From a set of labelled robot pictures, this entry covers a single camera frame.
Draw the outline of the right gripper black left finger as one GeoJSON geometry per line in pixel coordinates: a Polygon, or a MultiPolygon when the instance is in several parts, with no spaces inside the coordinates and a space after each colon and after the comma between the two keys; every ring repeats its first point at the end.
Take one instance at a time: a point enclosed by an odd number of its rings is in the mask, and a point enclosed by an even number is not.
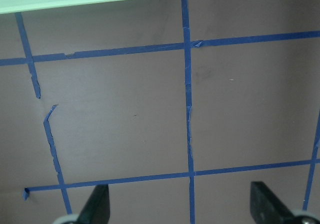
{"type": "Polygon", "coordinates": [[[77,222],[107,224],[110,219],[110,195],[108,184],[97,185],[81,210],[77,222]]]}

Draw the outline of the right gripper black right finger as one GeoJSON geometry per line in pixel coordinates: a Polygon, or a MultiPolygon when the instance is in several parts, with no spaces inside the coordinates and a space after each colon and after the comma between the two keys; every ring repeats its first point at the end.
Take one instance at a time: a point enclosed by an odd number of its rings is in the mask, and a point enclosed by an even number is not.
{"type": "Polygon", "coordinates": [[[252,181],[250,185],[250,213],[255,223],[292,223],[294,214],[264,182],[252,181]]]}

